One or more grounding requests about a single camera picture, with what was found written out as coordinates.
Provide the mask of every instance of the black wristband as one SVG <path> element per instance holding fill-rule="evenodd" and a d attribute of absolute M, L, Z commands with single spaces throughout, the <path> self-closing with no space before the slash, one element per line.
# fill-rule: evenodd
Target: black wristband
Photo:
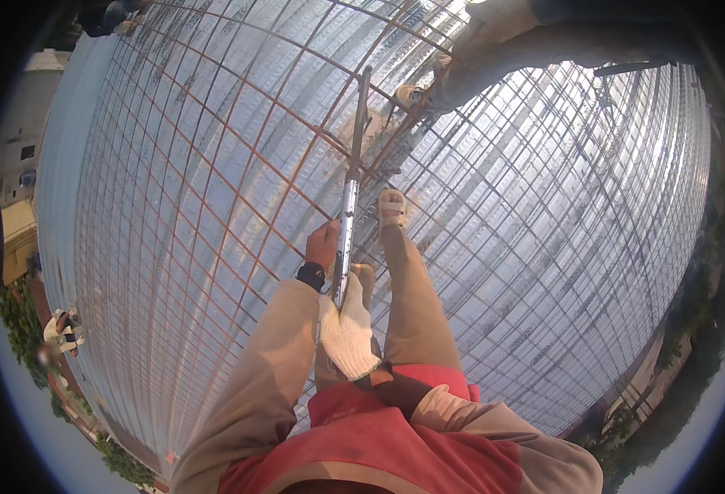
<path fill-rule="evenodd" d="M 309 284 L 314 290 L 321 293 L 324 286 L 324 268 L 318 262 L 306 262 L 305 265 L 297 271 L 297 279 L 300 282 Z"/>

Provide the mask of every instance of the white work glove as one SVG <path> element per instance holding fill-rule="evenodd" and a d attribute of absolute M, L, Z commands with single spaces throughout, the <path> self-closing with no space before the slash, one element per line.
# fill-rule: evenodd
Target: white work glove
<path fill-rule="evenodd" d="M 327 356 L 350 381 L 357 381 L 373 372 L 381 359 L 370 351 L 370 314 L 363 307 L 363 287 L 357 275 L 349 273 L 344 308 L 338 308 L 332 298 L 318 299 L 318 320 L 321 324 L 318 341 Z"/>

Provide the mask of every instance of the sky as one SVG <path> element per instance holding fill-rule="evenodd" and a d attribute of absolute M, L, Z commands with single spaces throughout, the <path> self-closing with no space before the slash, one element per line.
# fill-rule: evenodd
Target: sky
<path fill-rule="evenodd" d="M 725 357 L 722 367 L 703 392 L 689 423 L 651 466 L 637 469 L 624 480 L 618 494 L 673 492 L 693 466 L 716 427 L 725 406 Z"/>
<path fill-rule="evenodd" d="M 53 415 L 50 388 L 37 388 L 25 366 L 17 364 L 8 330 L 1 320 L 0 369 L 22 426 L 64 490 L 88 494 L 137 494 L 133 484 L 107 469 L 100 452 L 77 427 Z"/>

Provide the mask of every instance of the beige trousers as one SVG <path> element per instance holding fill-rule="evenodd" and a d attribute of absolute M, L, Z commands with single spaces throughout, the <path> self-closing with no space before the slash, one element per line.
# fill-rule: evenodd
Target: beige trousers
<path fill-rule="evenodd" d="M 385 358 L 393 365 L 435 364 L 461 370 L 456 340 L 442 311 L 428 270 L 415 244 L 395 225 L 381 231 L 381 244 L 390 271 L 390 319 L 385 337 Z M 362 304 L 368 308 L 375 279 L 360 279 Z M 322 390 L 346 381 L 339 373 L 327 370 L 327 353 L 321 344 L 316 349 L 314 371 L 316 389 Z"/>

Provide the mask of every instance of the squatting worker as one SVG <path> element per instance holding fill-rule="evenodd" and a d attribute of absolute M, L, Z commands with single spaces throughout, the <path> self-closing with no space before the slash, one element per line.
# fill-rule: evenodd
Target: squatting worker
<path fill-rule="evenodd" d="M 181 456 L 174 491 L 601 492 L 601 469 L 585 449 L 542 434 L 504 403 L 471 399 L 442 304 L 404 233 L 404 195 L 384 191 L 378 206 L 393 292 L 386 360 L 370 350 L 369 290 L 357 276 L 340 314 L 319 294 L 338 241 L 337 221 L 324 224 Z M 287 439 L 319 324 L 311 429 Z M 329 374 L 326 356 L 348 381 Z"/>

